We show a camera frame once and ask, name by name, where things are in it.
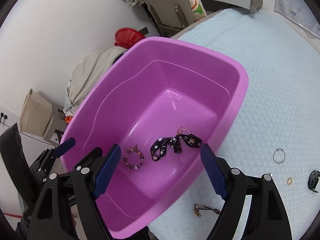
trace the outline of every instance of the gray chair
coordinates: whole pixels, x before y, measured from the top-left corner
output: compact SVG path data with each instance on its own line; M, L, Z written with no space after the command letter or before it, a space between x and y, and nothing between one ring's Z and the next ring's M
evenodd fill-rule
M194 23L189 0L143 0L161 36L171 37Z

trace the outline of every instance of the light blue blanket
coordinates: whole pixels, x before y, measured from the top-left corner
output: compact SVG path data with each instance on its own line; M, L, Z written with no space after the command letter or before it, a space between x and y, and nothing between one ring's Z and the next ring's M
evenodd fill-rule
M299 239L320 209L320 194L307 187L309 174L320 169L320 55L284 22L262 10L246 14L226 9L180 40L228 55L246 69L247 95L217 154L246 175L273 174L292 239ZM273 161L278 148L286 153L282 164ZM205 172L150 224L150 230L159 240L205 240L217 215L201 211L202 217L196 217L196 203L223 206ZM242 236L249 206L247 197L234 239Z

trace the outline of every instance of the black cable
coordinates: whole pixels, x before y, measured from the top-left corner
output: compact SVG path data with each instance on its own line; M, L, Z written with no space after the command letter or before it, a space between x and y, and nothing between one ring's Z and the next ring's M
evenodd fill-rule
M5 123L3 123L3 122L0 122L0 123L4 124L6 127L10 127L9 125L7 125L7 124L5 124ZM36 139L36 138L33 138L33 137L29 136L29 135L26 135L26 134L25 134L25 133L23 133L23 132L19 132L19 133L21 133L21 134L23 134L23 135L25 135L25 136L28 136L28 137L30 137L30 138L32 138L32 139L34 139L34 140L37 140L37 141L39 141L39 142L43 142L43 143L46 143L46 144L49 144L49 145L53 146L53 145L52 145L52 144L50 144L50 143L47 143L47 142L44 142L44 141L38 140L38 139Z

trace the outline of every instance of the silver screw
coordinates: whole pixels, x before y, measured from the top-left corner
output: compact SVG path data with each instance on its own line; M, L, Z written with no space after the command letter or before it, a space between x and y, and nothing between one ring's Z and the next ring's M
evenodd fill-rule
M232 169L231 173L234 174L234 175L239 175L240 171L238 169Z
M57 177L57 173L51 173L49 178L50 179L55 179Z
M267 180L267 181L270 181L271 180L271 176L269 174L265 174L264 176L264 179Z
M82 174L87 174L89 171L90 171L90 169L87 168L87 167L85 167L85 168L83 168L83 169L81 170L81 173L82 173Z

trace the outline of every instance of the beaded bracelet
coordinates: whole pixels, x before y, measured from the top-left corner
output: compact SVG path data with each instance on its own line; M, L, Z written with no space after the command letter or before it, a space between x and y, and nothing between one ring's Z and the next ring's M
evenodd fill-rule
M137 171L143 165L144 156L143 156L142 152L138 150L138 146L137 145L135 145L134 147L130 147L130 148L126 149L125 152L127 153L127 156L121 156L123 158L123 160L124 160L125 165L127 165L130 169ZM139 165L131 165L128 162L128 156L132 152L136 152L138 154L138 156L140 158L140 161L141 161Z

